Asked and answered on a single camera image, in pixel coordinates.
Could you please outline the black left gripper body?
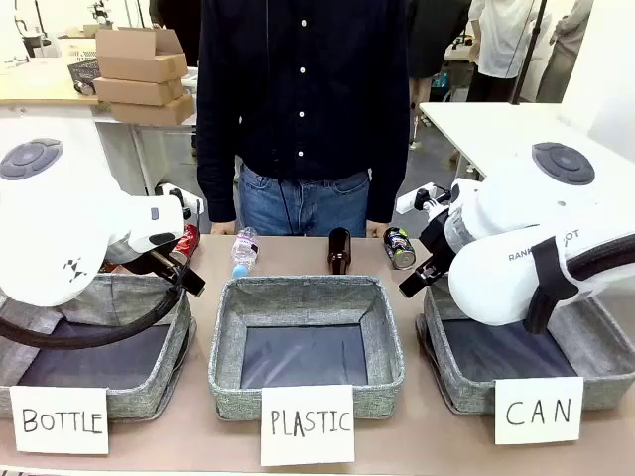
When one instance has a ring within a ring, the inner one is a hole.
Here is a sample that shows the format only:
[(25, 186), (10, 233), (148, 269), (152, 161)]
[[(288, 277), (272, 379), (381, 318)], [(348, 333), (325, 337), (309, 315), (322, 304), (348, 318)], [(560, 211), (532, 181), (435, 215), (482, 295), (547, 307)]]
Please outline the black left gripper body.
[(135, 275), (155, 274), (174, 286), (183, 284), (183, 265), (170, 256), (175, 245), (161, 245), (122, 267)]

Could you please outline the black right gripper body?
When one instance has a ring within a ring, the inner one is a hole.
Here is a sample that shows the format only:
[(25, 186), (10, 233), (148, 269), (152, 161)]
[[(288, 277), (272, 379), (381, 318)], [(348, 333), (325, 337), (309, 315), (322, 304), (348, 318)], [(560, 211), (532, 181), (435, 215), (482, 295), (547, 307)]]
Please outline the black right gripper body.
[(450, 268), (455, 257), (454, 251), (445, 238), (445, 223), (448, 214), (434, 217), (420, 235), (420, 241), (431, 256), (418, 267), (418, 273), (425, 281), (435, 281)]

